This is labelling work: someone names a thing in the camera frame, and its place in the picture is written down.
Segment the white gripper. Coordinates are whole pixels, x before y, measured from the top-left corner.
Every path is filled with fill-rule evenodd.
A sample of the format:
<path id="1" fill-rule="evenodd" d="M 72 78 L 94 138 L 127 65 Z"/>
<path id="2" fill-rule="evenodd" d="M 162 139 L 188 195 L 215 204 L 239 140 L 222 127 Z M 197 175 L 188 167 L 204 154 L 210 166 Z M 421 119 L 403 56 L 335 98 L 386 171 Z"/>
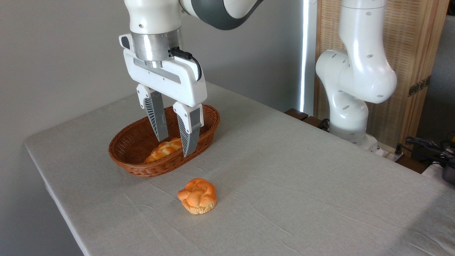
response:
<path id="1" fill-rule="evenodd" d="M 159 142 L 168 138 L 168 129 L 162 94 L 176 100 L 173 109 L 177 115 L 184 157 L 192 154 L 204 126 L 203 106 L 207 99 L 204 76 L 199 77 L 198 65 L 191 60 L 174 57 L 153 68 L 136 58 L 131 50 L 123 50 L 127 71 L 138 86 L 139 103 L 145 109 L 151 127 Z"/>

